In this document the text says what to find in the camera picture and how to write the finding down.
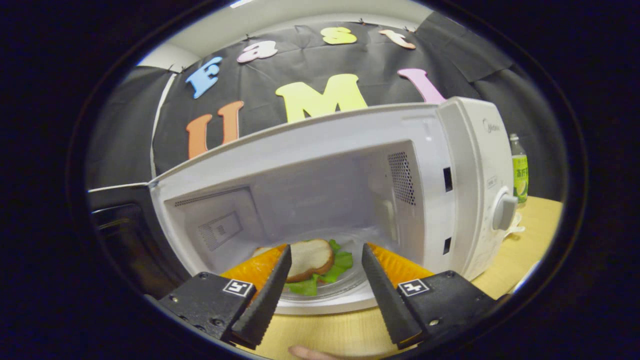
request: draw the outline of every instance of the black backdrop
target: black backdrop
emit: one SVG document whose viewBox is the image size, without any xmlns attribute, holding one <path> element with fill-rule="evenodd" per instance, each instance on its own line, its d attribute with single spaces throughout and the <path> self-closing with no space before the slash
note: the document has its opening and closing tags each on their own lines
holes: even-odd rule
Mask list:
<svg viewBox="0 0 640 360">
<path fill-rule="evenodd" d="M 320 31 L 345 27 L 357 37 L 353 44 L 330 45 Z M 415 50 L 400 47 L 378 33 L 392 29 L 403 34 Z M 273 40 L 278 52 L 269 58 L 238 63 L 242 50 Z M 199 98 L 186 82 L 209 60 L 221 56 L 218 81 Z M 239 136 L 286 122 L 281 86 L 304 82 L 323 93 L 329 77 L 358 76 L 358 88 L 368 106 L 421 102 L 422 97 L 400 69 L 418 68 L 445 97 L 471 97 L 498 106 L 508 132 L 517 132 L 529 155 L 529 195 L 560 200 L 563 190 L 563 146 L 549 105 L 517 64 L 489 42 L 433 13 L 416 32 L 357 22 L 325 22 L 250 38 L 226 47 L 178 73 L 161 107 L 153 139 L 156 173 L 188 160 L 186 126 L 205 114 L 207 146 L 222 144 L 222 106 L 242 100 Z M 114 91 L 99 119 L 89 153 L 88 187 L 100 188 L 151 179 L 150 139 L 156 108 L 168 80 L 161 69 L 133 69 Z"/>
</svg>

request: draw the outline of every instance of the microwave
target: microwave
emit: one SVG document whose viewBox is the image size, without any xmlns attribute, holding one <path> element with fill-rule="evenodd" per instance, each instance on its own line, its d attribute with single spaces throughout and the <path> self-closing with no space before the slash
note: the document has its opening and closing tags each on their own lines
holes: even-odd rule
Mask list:
<svg viewBox="0 0 640 360">
<path fill-rule="evenodd" d="M 367 242 L 468 280 L 492 263 L 513 215 L 513 165 L 496 106 L 372 106 L 282 124 L 205 152 L 145 185 L 189 275 L 220 274 L 258 247 L 335 239 L 353 267 L 317 295 L 283 291 L 276 313 L 376 305 Z"/>
</svg>

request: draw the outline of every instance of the table surface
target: table surface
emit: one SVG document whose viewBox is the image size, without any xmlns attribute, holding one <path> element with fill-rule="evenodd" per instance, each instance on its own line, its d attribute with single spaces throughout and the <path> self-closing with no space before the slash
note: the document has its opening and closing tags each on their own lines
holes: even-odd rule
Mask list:
<svg viewBox="0 0 640 360">
<path fill-rule="evenodd" d="M 509 292 L 542 258 L 556 231 L 562 204 L 529 197 L 522 215 L 523 233 L 510 234 L 492 265 L 472 283 L 494 299 Z M 273 315 L 262 344 L 246 351 L 271 359 L 297 359 L 291 345 L 335 354 L 343 359 L 379 359 L 398 353 L 378 307 L 336 315 Z"/>
</svg>

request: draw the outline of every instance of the finger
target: finger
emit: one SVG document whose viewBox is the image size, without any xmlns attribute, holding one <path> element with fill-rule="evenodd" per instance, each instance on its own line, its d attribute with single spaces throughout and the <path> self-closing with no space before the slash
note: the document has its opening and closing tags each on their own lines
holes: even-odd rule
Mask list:
<svg viewBox="0 0 640 360">
<path fill-rule="evenodd" d="M 325 354 L 324 352 L 313 351 L 300 345 L 289 347 L 289 353 L 304 360 L 339 360 L 337 357 Z"/>
</svg>

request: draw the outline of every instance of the bottle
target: bottle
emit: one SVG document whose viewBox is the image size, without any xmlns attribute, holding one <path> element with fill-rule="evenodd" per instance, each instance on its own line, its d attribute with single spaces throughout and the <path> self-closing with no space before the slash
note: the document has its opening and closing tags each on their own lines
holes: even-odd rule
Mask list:
<svg viewBox="0 0 640 360">
<path fill-rule="evenodd" d="M 510 134 L 511 159 L 513 160 L 513 196 L 518 198 L 518 207 L 521 208 L 527 202 L 529 192 L 529 165 L 527 153 L 518 141 L 516 133 Z"/>
</svg>

